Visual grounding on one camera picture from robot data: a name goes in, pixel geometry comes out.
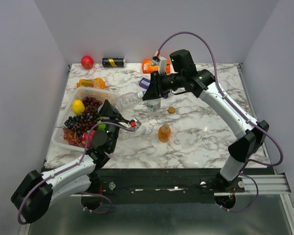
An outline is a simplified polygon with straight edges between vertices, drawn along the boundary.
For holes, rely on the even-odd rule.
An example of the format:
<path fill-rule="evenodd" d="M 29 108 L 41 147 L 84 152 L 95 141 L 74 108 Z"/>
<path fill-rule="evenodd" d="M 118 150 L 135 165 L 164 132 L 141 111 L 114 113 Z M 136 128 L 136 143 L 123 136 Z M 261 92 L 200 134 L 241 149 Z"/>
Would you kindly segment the blue white bottle cap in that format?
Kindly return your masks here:
<path fill-rule="evenodd" d="M 144 95 L 145 95 L 145 93 L 146 93 L 146 91 L 139 91 L 139 92 L 137 92 L 138 98 L 143 98 Z"/>

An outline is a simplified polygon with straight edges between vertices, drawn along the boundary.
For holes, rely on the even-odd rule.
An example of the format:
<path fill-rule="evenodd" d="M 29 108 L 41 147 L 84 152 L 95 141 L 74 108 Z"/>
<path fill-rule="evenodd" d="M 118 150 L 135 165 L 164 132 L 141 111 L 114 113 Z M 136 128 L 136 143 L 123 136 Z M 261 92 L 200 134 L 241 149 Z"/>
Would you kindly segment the large clear plastic bottle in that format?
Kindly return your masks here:
<path fill-rule="evenodd" d="M 137 92 L 129 92 L 115 98 L 112 106 L 121 112 L 135 107 L 142 100 L 142 98 L 138 98 Z"/>

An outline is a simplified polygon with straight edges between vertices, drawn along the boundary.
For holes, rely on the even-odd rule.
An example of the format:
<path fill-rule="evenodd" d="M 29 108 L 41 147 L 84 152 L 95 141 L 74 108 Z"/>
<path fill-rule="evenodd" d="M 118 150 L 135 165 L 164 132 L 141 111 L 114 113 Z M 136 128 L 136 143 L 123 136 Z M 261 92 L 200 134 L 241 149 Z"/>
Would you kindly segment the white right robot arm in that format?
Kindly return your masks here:
<path fill-rule="evenodd" d="M 246 113 L 234 100 L 221 89 L 215 76 L 208 70 L 197 70 L 188 50 L 181 49 L 170 54 L 174 73 L 167 74 L 167 60 L 159 52 L 151 63 L 158 70 L 150 74 L 150 85 L 143 100 L 155 100 L 165 97 L 169 92 L 184 88 L 208 104 L 230 127 L 236 141 L 228 147 L 229 157 L 216 179 L 216 187 L 222 192 L 233 187 L 249 157 L 258 151 L 268 131 L 266 121 L 258 122 Z"/>

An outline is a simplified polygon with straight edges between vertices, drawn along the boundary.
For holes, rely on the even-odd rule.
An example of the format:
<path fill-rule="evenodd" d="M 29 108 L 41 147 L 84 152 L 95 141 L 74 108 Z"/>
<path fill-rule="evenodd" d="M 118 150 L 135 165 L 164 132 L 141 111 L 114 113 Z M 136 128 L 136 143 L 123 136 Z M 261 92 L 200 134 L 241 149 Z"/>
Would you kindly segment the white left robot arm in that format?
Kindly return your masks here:
<path fill-rule="evenodd" d="M 126 120 L 106 100 L 99 111 L 100 121 L 87 133 L 84 151 L 80 157 L 54 170 L 43 173 L 29 172 L 11 196 L 18 210 L 21 225 L 40 219 L 50 205 L 63 196 L 75 193 L 94 193 L 99 182 L 89 174 L 102 168 L 113 153 L 121 129 L 135 132 L 140 126 L 137 119 Z"/>

